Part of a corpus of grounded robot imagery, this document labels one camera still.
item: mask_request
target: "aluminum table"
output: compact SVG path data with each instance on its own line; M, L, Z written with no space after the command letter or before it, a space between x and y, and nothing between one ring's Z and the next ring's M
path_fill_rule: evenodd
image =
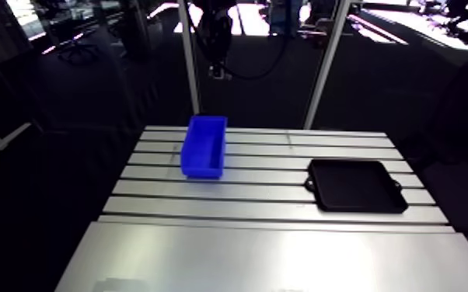
M382 133L227 130L216 180L180 171L185 127L146 127L60 283L72 291L468 291L468 242ZM312 158L379 160L403 214L325 213Z

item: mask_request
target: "blue storage container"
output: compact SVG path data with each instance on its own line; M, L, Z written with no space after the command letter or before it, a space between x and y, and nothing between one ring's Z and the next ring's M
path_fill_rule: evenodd
M224 116L193 116L181 150L181 171L189 177L218 178L225 156Z

